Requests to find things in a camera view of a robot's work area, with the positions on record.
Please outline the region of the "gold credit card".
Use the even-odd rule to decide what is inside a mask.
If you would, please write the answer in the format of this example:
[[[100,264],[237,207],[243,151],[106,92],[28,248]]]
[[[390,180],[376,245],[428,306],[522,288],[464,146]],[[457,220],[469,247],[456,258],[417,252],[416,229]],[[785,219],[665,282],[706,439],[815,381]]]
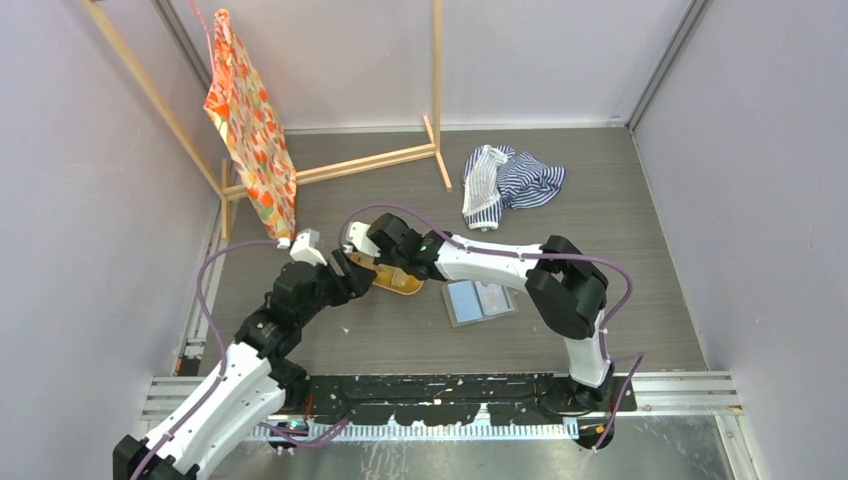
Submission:
[[[375,271],[377,273],[375,284],[390,290],[414,290],[419,285],[419,281],[414,276],[398,267],[378,264],[375,266]]]

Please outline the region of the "orange oval tray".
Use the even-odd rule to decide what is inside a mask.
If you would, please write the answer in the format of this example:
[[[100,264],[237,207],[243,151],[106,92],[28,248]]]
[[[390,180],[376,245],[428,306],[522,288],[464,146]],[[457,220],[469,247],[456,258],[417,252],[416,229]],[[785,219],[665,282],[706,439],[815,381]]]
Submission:
[[[372,284],[384,290],[411,296],[418,293],[424,285],[422,280],[407,274],[399,267],[377,264],[372,256],[361,252],[348,252],[347,257],[357,265],[372,270],[376,274]]]

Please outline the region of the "grey card holder wallet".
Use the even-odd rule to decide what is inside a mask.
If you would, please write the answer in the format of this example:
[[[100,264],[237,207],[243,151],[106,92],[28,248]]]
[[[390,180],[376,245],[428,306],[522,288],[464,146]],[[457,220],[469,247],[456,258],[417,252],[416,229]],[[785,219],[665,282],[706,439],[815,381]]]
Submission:
[[[473,280],[463,280],[453,283],[448,283],[442,287],[448,318],[454,328],[468,326],[474,323],[492,320],[498,317],[512,315],[517,312],[514,294],[509,289],[513,296],[515,310],[511,313],[496,316],[483,317],[480,309],[480,304],[475,292]]]

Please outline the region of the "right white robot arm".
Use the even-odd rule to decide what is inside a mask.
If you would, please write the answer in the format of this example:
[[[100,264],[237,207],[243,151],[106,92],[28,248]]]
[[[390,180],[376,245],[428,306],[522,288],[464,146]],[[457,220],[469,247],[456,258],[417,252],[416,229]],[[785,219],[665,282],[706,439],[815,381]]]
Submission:
[[[569,358],[565,390],[584,410],[596,410],[611,395],[614,371],[600,342],[608,280],[579,250],[552,235],[543,244],[500,245],[460,235],[422,235],[386,213],[350,232],[349,241],[379,264],[398,267],[418,280],[476,281],[527,294],[547,327],[564,339]]]

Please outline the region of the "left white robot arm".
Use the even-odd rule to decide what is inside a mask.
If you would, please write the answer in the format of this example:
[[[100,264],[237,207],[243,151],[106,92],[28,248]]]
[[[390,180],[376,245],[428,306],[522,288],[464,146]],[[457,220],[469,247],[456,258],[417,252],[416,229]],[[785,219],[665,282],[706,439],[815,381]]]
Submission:
[[[293,414],[305,405],[307,373],[288,354],[318,313],[364,296],[377,277],[341,250],[332,258],[282,267],[217,369],[145,437],[127,435],[118,442],[113,478],[207,479],[270,415]]]

